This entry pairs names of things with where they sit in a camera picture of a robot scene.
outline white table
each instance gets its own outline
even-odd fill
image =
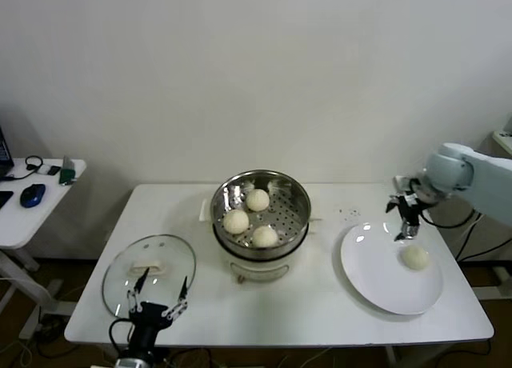
[[[358,222],[399,223],[385,214],[391,185],[309,184],[313,216],[300,260],[283,278],[239,285],[222,263],[211,224],[200,222],[214,185],[140,185],[135,188],[66,328],[71,342],[109,344],[114,317],[102,301],[102,279],[114,257],[150,234],[186,239],[198,258],[188,310],[160,332],[160,346],[368,346],[459,342],[492,337],[494,330],[439,232],[421,230],[445,282],[424,315],[401,316],[369,304],[342,272],[340,234]],[[118,342],[129,327],[119,324]]]
[[[76,177],[79,178],[86,168],[86,163],[83,160],[73,160],[73,162],[75,164]],[[44,159],[44,163],[52,166],[61,166],[62,160]],[[14,168],[9,174],[21,177],[28,172],[25,160],[23,158],[15,158]],[[23,180],[0,182],[0,190],[14,192],[9,201],[0,208],[0,250],[6,250],[9,255],[17,258],[27,270],[37,270],[39,264],[22,247],[32,239],[39,227],[50,216],[51,212],[71,188],[71,186],[60,186],[58,178],[59,173],[55,176],[32,174]],[[46,191],[41,202],[32,208],[22,207],[19,199],[23,190],[32,184],[39,183],[46,185]],[[15,289],[19,289],[36,301],[37,304],[41,305],[44,313],[70,315],[74,309],[75,303],[54,300],[54,295],[58,292],[62,280],[53,280],[47,289],[43,289],[35,285],[34,280],[2,251],[0,251],[0,275],[3,278],[21,279],[11,281],[11,287],[3,295],[2,300],[0,300],[0,312],[12,297]],[[31,337],[38,324],[38,311],[39,306],[34,309],[23,327],[20,338]]]

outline laptop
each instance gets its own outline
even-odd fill
[[[10,156],[9,148],[3,137],[0,127],[0,179],[3,178],[14,167],[13,159]]]

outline cable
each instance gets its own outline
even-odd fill
[[[460,240],[462,240],[462,238],[463,238],[464,236],[466,236],[467,231],[468,231],[468,230],[470,230],[470,229],[471,229],[471,227],[476,226],[477,222],[480,222],[484,217],[485,217],[485,215],[483,214],[482,216],[480,216],[480,218],[476,218],[476,219],[474,220],[474,222],[472,222],[471,224],[469,224],[469,225],[464,229],[464,231],[460,234],[460,236],[459,236],[459,237],[458,237],[458,239],[457,239],[457,242],[459,242]]]
[[[30,159],[32,158],[35,158],[39,161],[39,164],[33,164],[31,162],[29,162]],[[23,176],[21,176],[20,178],[17,178],[15,176],[4,176],[3,178],[0,178],[0,181],[3,181],[3,182],[13,182],[15,180],[23,180],[24,178],[28,178],[29,176],[31,176],[32,174],[35,174],[39,168],[42,167],[44,161],[42,160],[42,158],[40,156],[37,156],[36,154],[32,154],[31,156],[27,156],[25,158],[25,164],[26,164],[26,168],[28,170],[30,170],[30,172],[28,174],[25,174]]]
[[[64,356],[67,356],[68,354],[72,354],[80,347],[81,346],[74,346],[72,348],[69,348],[68,350],[65,350],[64,352],[59,352],[58,354],[47,354],[46,352],[43,352],[41,350],[41,347],[38,342],[36,342],[36,344],[35,344],[35,348],[38,351],[39,356],[41,356],[43,358],[47,358],[49,360],[53,360],[56,358],[63,358]]]
[[[471,210],[471,213],[467,218],[462,220],[459,224],[453,224],[452,226],[442,226],[440,224],[436,224],[435,222],[432,222],[431,220],[429,220],[428,218],[425,217],[425,214],[423,213],[423,211],[421,211],[419,213],[419,215],[422,217],[423,220],[425,220],[426,223],[431,224],[432,226],[435,226],[437,228],[442,228],[444,230],[452,230],[453,228],[459,228],[460,226],[463,226],[464,224],[466,224],[469,220],[471,220],[471,218],[473,217],[475,212],[476,212],[475,210]]]
[[[473,354],[476,356],[489,356],[491,351],[492,345],[490,344],[490,340],[487,340],[487,350],[485,352],[473,352],[472,350],[450,350],[438,357],[438,360],[435,362],[435,368],[439,368],[441,366],[441,361],[446,356],[449,356],[451,354]]]
[[[18,344],[20,341],[19,340],[14,340],[13,342],[10,342],[9,344],[7,344],[7,346],[4,346],[1,350],[0,350],[0,354],[3,354],[6,350],[8,350],[9,348],[11,348],[12,346],[15,346],[16,344]]]
[[[214,358],[211,359],[211,362],[213,363],[214,366],[216,366],[218,368],[223,368],[225,366],[224,364],[221,364],[220,362],[218,362]]]
[[[58,299],[59,300],[62,300],[64,298],[66,298],[67,296],[69,296],[70,294],[72,294],[73,292],[76,292],[77,290],[81,290],[83,288],[85,288],[86,285],[84,284],[83,286],[77,286],[76,288],[73,288],[72,290],[68,290],[66,293],[64,293],[62,296],[59,296]]]
[[[115,348],[115,350],[118,353],[121,353],[121,349],[119,348],[118,344],[114,340],[114,336],[112,335],[112,331],[114,330],[114,326],[119,322],[131,322],[128,318],[116,318],[112,324],[109,326],[109,338],[110,342],[112,343],[112,346]]]
[[[472,254],[470,256],[466,256],[464,258],[462,258],[461,260],[459,260],[459,262],[464,262],[465,260],[467,260],[468,258],[476,258],[477,256],[482,256],[483,254],[488,254],[489,252],[492,252],[493,250],[496,250],[498,248],[501,248],[502,246],[506,246],[509,242],[512,242],[512,238],[509,238],[506,242],[502,242],[500,245],[498,246],[493,246],[492,248],[490,248],[489,250],[484,250],[483,252],[479,252],[477,254]]]
[[[282,364],[283,364],[283,363],[285,362],[285,360],[287,360],[287,359],[288,359],[288,355],[286,355],[285,357],[283,357],[283,358],[281,359],[281,361],[279,362],[279,364],[278,364],[277,368],[281,368]]]
[[[477,219],[474,221],[473,225],[471,226],[470,230],[468,231],[466,235],[466,240],[464,240],[464,243],[461,246],[460,251],[457,253],[457,256],[455,256],[455,260],[458,260],[460,258],[462,252],[464,252],[464,249],[467,246],[468,241],[470,240],[471,234],[473,233],[474,229],[477,226],[477,223],[480,221],[480,218],[482,217],[482,214],[478,214]]]
[[[135,326],[132,324],[130,326],[130,329],[128,330],[128,333],[126,334],[126,342],[130,342],[131,334],[134,331],[134,329],[135,329]]]
[[[417,178],[412,178],[412,179],[409,180],[409,189],[411,190],[411,192],[416,193],[416,191],[413,188],[413,184],[416,184],[416,185],[419,186],[420,185],[420,181]],[[460,226],[463,226],[469,220],[471,220],[471,218],[474,215],[474,212],[475,212],[475,210],[472,209],[471,212],[470,212],[470,215],[468,217],[466,217],[464,220],[462,220],[459,224],[453,224],[451,226],[444,226],[444,225],[436,224],[435,222],[432,222],[431,220],[429,220],[428,218],[425,217],[425,214],[423,213],[423,211],[420,211],[419,215],[422,217],[423,220],[425,220],[425,222],[427,224],[430,224],[430,225],[435,226],[437,228],[443,228],[444,230],[452,230],[453,228],[459,228]]]
[[[320,356],[322,356],[325,352],[329,351],[329,350],[332,350],[333,347],[331,348],[327,348],[326,350],[323,350],[322,352],[319,352],[317,353],[315,356],[313,356],[312,358],[308,358],[306,361],[304,361],[304,363],[299,367],[299,368],[304,368],[305,366],[307,366],[310,362],[312,362],[313,360],[315,360],[316,358],[319,358]]]
[[[34,282],[32,280],[26,280],[24,278],[0,278],[0,280],[6,280],[8,282],[26,282],[28,284],[32,284],[33,286],[38,286],[39,288],[42,289],[42,291],[45,293],[46,296],[48,296],[48,298],[50,300],[53,300],[54,298],[51,296],[50,292],[48,292],[48,290],[42,286],[41,284],[39,284],[38,282]]]
[[[19,340],[16,340],[15,342],[12,342],[10,344],[10,346],[12,346],[13,344],[19,344],[20,346],[22,346],[22,350],[20,350],[19,353],[17,353],[13,357],[13,359],[10,361],[9,365],[7,366],[8,368],[13,368],[14,364],[16,364],[16,361],[18,359],[19,359],[19,365],[22,366],[23,368],[27,368],[30,365],[32,365],[33,355],[32,355],[32,351],[29,348],[29,344],[31,343],[31,341],[32,341],[32,339],[29,339],[26,341],[25,344],[23,344]],[[23,361],[25,354],[28,354],[28,362]]]

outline steamed bun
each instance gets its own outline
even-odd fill
[[[270,204],[270,198],[264,190],[252,190],[247,195],[247,208],[254,212],[266,210]]]
[[[278,233],[269,226],[260,226],[253,233],[253,244],[258,248],[275,246],[278,243]]]
[[[230,234],[241,234],[249,228],[249,216],[243,210],[230,210],[222,220]]]
[[[412,270],[424,270],[430,264],[429,253],[415,244],[407,246],[400,255],[406,266]]]

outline computer mouse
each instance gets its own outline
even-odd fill
[[[45,191],[46,186],[44,184],[32,184],[23,190],[19,202],[25,208],[32,208],[41,202]]]

